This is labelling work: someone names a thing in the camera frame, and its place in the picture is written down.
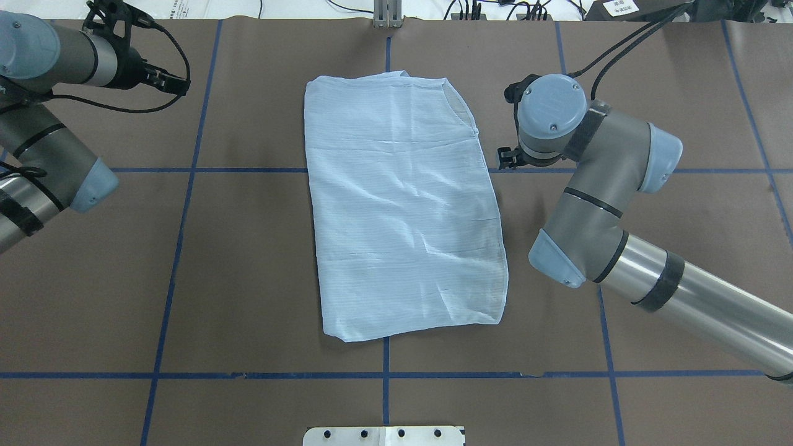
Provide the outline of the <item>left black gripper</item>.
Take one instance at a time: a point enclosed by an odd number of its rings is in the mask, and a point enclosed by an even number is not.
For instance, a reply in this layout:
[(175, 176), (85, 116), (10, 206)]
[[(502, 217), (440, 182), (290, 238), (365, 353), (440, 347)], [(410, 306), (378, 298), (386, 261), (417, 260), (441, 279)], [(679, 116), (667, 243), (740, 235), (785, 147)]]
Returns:
[(171, 74), (158, 67), (148, 67), (147, 59), (142, 58), (134, 47), (115, 48), (117, 69), (116, 89), (131, 89), (139, 84), (150, 85), (166, 94), (183, 97), (187, 95), (191, 79)]

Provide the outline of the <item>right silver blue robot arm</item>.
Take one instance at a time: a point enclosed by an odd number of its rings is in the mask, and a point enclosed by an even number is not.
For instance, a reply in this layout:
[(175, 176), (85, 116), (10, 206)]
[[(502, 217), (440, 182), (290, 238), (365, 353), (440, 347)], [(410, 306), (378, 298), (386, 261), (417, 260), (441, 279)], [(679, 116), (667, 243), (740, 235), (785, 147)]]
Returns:
[(637, 194), (665, 186), (680, 161), (679, 138), (589, 98), (569, 74), (530, 74), (504, 89), (517, 144), (499, 167), (576, 167), (528, 252), (535, 270), (578, 288), (597, 283), (710, 341), (791, 387), (791, 313), (622, 227)]

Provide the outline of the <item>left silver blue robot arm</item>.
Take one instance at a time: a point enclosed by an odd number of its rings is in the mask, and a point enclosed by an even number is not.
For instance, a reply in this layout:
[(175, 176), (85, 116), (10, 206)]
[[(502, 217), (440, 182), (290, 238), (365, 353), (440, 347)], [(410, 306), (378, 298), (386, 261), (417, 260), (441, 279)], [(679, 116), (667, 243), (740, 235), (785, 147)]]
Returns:
[(171, 74), (142, 58), (131, 29), (165, 32), (147, 12), (122, 1), (89, 1), (82, 28), (2, 11), (1, 250), (41, 231), (65, 209), (85, 214), (119, 181), (105, 162), (46, 107), (58, 84), (130, 90), (145, 84), (186, 96), (191, 76)]

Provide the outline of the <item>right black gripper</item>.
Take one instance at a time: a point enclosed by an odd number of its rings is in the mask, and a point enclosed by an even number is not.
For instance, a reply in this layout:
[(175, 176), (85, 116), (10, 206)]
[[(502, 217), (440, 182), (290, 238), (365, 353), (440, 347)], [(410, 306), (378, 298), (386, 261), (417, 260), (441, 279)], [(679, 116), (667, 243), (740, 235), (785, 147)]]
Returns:
[(499, 147), (497, 150), (498, 170), (512, 169), (530, 165), (532, 167), (546, 167), (546, 161), (530, 156), (518, 147)]

